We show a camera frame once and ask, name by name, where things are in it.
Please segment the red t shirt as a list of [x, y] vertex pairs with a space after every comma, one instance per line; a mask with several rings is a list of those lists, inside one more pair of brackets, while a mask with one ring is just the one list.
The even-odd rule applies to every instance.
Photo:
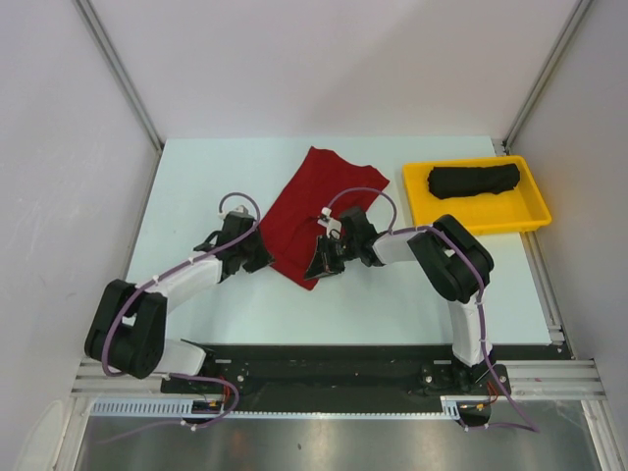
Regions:
[[321, 210], [339, 214], [353, 206], [369, 209], [390, 181], [376, 168], [356, 166], [335, 151], [312, 147], [259, 224], [262, 239], [275, 262], [272, 268], [307, 290], [317, 282], [305, 279], [315, 253], [317, 237], [325, 233], [318, 223]]

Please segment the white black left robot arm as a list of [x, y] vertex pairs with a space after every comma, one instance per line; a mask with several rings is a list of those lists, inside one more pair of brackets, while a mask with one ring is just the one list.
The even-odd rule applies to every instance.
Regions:
[[103, 291], [84, 342], [84, 353], [111, 376], [145, 379], [152, 374], [182, 375], [194, 391], [210, 390], [217, 369], [207, 350], [167, 337], [167, 318], [203, 291], [239, 270], [254, 273], [273, 262], [258, 221], [243, 207], [224, 215], [223, 226], [194, 247], [190, 257], [141, 285], [110, 282]]

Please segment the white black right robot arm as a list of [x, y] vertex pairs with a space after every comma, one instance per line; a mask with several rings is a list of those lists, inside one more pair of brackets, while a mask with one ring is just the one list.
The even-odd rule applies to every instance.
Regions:
[[454, 385], [463, 393], [476, 393], [487, 383], [493, 346], [483, 295], [495, 262], [457, 219], [443, 215], [430, 226], [379, 233], [365, 211], [355, 206], [336, 219], [324, 208], [319, 224], [326, 232], [316, 239], [305, 280], [338, 275], [354, 259], [367, 267], [418, 263], [433, 289], [448, 302]]

